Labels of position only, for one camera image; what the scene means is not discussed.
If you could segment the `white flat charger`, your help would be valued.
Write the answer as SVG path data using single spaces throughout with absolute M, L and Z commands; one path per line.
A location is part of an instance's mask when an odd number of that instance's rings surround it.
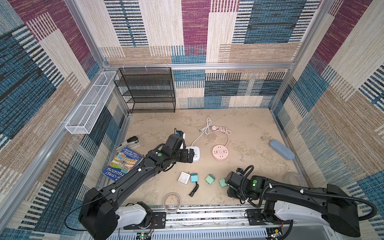
M 187 185 L 189 180 L 190 180 L 190 177 L 191 177 L 190 174 L 187 174 L 185 172 L 181 172 L 181 174 L 178 178 L 178 182 L 181 184 Z

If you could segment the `white square power strip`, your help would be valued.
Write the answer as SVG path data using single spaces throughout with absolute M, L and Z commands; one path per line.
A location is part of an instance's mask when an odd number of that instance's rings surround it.
M 200 160 L 201 153 L 200 153 L 200 148 L 199 147 L 197 147 L 197 146 L 189 146 L 189 147 L 186 147 L 186 149 L 194 151 L 194 157 L 193 157 L 193 162 L 194 163 L 198 162 Z

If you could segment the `blue illustrated book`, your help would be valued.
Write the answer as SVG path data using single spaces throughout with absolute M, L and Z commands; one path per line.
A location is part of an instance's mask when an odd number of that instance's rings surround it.
M 124 177 L 142 159 L 142 155 L 129 148 L 124 148 L 105 167 L 102 173 L 109 179 L 116 182 Z

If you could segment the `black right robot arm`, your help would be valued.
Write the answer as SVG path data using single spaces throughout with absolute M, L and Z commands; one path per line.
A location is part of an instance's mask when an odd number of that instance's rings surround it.
M 280 183 L 262 176 L 252 176 L 254 166 L 238 168 L 225 178 L 230 198 L 249 203 L 245 213 L 251 226 L 288 224 L 295 221 L 322 224 L 347 237 L 361 235 L 360 222 L 378 212 L 370 201 L 347 195 L 336 185 L 306 188 Z

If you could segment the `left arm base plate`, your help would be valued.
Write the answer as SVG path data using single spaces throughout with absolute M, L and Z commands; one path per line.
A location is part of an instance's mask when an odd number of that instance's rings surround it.
M 149 231 L 152 228 L 153 223 L 155 223 L 155 230 L 157 229 L 164 229 L 166 226 L 166 217 L 167 212 L 153 212 L 152 214 L 152 221 L 151 223 L 144 227 L 138 226 L 138 225 L 129 225 L 123 227 L 124 230 L 146 230 Z

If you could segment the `blue grey glasses case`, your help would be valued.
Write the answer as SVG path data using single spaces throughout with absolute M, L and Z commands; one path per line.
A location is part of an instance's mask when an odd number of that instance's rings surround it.
M 271 140 L 269 142 L 270 147 L 275 150 L 278 154 L 284 157 L 286 160 L 292 161 L 295 158 L 295 154 L 284 144 L 277 140 Z

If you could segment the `pink round power strip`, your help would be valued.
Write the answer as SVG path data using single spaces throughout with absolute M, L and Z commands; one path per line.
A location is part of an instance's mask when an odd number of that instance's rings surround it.
M 229 150 L 226 146 L 216 145 L 212 149 L 212 156 L 219 162 L 225 161 L 229 156 Z

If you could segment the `green charger plug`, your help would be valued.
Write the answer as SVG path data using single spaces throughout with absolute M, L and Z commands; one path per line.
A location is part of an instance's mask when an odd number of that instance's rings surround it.
M 219 184 L 220 184 L 221 188 L 225 188 L 228 186 L 228 184 L 226 183 L 226 179 L 220 179 Z
M 212 175 L 212 174 L 209 174 L 206 178 L 205 178 L 205 181 L 209 184 L 209 185 L 212 185 L 213 182 L 215 181 L 215 177 Z

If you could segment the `black grey stapler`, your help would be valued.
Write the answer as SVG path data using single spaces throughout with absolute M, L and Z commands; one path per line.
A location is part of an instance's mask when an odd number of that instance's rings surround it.
M 126 141 L 124 141 L 123 143 L 121 143 L 120 145 L 116 146 L 116 150 L 117 150 L 117 152 L 120 152 L 124 148 L 132 149 L 132 148 L 135 148 L 139 145 L 140 145 L 140 140 L 138 139 L 137 136 L 133 136 L 133 137 L 127 139 Z

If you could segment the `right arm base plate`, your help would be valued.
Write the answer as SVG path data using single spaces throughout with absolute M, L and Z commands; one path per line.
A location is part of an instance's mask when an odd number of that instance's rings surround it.
M 279 219 L 274 210 L 264 209 L 248 209 L 245 212 L 245 217 L 249 221 L 250 226 L 265 226 L 265 225 L 289 225 L 291 220 Z

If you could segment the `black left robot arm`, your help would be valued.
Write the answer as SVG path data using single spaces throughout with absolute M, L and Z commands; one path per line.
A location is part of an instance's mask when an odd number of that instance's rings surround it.
M 106 240 L 115 229 L 127 226 L 148 228 L 153 220 L 152 209 L 143 202 L 123 207 L 123 202 L 144 182 L 170 170 L 177 162 L 192 163 L 194 151 L 185 144 L 185 133 L 176 131 L 166 143 L 149 151 L 127 174 L 116 182 L 86 194 L 79 222 L 95 240 Z

